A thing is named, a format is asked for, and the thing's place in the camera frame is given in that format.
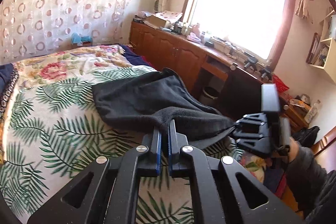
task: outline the blue cloth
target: blue cloth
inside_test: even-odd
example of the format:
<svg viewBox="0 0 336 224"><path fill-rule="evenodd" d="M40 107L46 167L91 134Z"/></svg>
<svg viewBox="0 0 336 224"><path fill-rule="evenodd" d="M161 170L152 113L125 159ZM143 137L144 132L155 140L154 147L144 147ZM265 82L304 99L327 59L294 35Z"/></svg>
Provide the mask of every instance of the blue cloth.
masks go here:
<svg viewBox="0 0 336 224"><path fill-rule="evenodd" d="M3 93L6 84L11 78L11 74L13 72L13 64L6 64L0 66L0 92Z"/></svg>
<svg viewBox="0 0 336 224"><path fill-rule="evenodd" d="M125 53L123 56L126 57L126 59L134 66L139 66L139 65L145 65L151 67L149 63L147 63L140 55L135 54L134 52L131 51L131 49L126 46L126 45L120 45Z"/></svg>

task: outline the bed sheet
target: bed sheet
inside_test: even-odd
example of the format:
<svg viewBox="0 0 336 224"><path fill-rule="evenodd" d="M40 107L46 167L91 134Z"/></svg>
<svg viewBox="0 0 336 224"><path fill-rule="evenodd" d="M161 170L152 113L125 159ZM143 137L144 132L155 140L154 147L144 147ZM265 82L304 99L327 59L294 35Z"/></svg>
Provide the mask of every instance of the bed sheet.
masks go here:
<svg viewBox="0 0 336 224"><path fill-rule="evenodd" d="M117 157L141 143L140 132L119 132L95 109L91 86L155 71L132 66L118 46L86 47L15 64L20 78L3 126L0 190L22 223L100 155ZM204 152L216 158L243 151L226 138ZM162 157L157 178L142 178L137 223L193 223L188 178L169 177Z"/></svg>

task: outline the trash can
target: trash can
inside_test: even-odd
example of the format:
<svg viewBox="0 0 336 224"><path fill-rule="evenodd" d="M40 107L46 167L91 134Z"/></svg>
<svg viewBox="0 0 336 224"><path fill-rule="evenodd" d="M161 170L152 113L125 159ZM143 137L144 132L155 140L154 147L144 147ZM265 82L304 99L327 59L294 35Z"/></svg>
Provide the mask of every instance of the trash can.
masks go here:
<svg viewBox="0 0 336 224"><path fill-rule="evenodd" d="M218 98L219 92L210 86L205 86L199 97L199 102L206 106L214 106Z"/></svg>

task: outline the person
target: person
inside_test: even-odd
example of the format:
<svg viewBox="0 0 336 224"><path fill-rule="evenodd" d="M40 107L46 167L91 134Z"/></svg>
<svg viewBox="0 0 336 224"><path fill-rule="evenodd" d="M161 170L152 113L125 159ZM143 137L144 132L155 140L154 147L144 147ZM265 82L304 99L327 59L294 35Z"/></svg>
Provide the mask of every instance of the person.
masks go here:
<svg viewBox="0 0 336 224"><path fill-rule="evenodd" d="M312 151L291 138L287 185L303 211L305 223L330 223L335 218L336 171L327 174L315 160Z"/></svg>

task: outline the patterned cloth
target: patterned cloth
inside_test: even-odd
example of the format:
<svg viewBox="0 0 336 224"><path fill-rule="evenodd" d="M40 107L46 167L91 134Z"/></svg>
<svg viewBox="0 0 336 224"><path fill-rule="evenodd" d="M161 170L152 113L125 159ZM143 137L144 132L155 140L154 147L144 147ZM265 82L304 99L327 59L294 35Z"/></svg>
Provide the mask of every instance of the patterned cloth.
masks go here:
<svg viewBox="0 0 336 224"><path fill-rule="evenodd" d="M118 157L141 143L143 134L118 132L98 115L91 86L155 71L131 66L119 46L80 48L16 63L20 78L7 106L7 161L0 190L22 223L100 155ZM242 150L227 138L204 150L239 160ZM137 223L193 223L187 178L169 177L162 158L157 178L142 178Z"/></svg>

